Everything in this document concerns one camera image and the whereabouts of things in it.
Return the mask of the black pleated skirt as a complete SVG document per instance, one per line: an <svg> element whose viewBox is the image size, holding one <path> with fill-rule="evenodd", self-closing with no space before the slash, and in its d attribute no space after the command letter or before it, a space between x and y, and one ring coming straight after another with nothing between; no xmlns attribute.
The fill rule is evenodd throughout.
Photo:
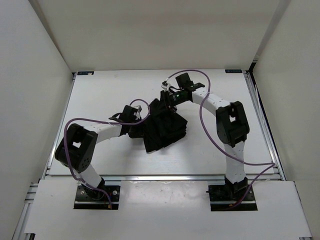
<svg viewBox="0 0 320 240"><path fill-rule="evenodd" d="M165 148L186 136L188 121L167 109L163 101L156 98L149 104L149 108L150 115L141 124L147 153Z"/></svg>

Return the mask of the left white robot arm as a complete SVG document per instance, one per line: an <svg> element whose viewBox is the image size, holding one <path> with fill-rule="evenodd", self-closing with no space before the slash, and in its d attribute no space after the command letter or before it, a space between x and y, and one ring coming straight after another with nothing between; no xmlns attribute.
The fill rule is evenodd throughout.
<svg viewBox="0 0 320 240"><path fill-rule="evenodd" d="M91 164L96 145L126 135L131 127L141 125L139 122L99 122L90 126L72 123L64 130L54 158L69 168L75 180L88 187L87 194L93 200L100 200L105 194L105 188L101 185L102 177Z"/></svg>

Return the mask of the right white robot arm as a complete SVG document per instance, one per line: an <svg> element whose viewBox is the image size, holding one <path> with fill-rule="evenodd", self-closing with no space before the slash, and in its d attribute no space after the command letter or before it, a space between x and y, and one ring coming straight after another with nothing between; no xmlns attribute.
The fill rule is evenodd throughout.
<svg viewBox="0 0 320 240"><path fill-rule="evenodd" d="M174 93L162 90L160 99L170 110L179 104L190 101L200 105L200 111L206 109L215 116L217 136L224 146L221 152L226 159L224 193L230 200L238 199L248 186L244 169L244 146L250 127L243 104L240 101L224 100L214 93L208 92L205 87L194 91L180 90Z"/></svg>

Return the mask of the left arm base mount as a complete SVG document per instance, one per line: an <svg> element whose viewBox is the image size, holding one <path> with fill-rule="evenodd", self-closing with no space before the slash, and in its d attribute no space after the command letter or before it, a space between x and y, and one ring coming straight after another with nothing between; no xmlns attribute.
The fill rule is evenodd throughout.
<svg viewBox="0 0 320 240"><path fill-rule="evenodd" d="M104 183L104 191L88 188L82 183L78 183L74 198L73 208L75 210L118 210L120 202L121 186Z"/></svg>

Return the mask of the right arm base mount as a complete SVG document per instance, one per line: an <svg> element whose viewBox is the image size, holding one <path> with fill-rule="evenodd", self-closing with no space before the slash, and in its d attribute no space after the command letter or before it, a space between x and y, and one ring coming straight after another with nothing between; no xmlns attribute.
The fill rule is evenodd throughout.
<svg viewBox="0 0 320 240"><path fill-rule="evenodd" d="M258 210L255 194L247 177L235 183L225 177L224 184L209 185L206 192L209 194L211 212Z"/></svg>

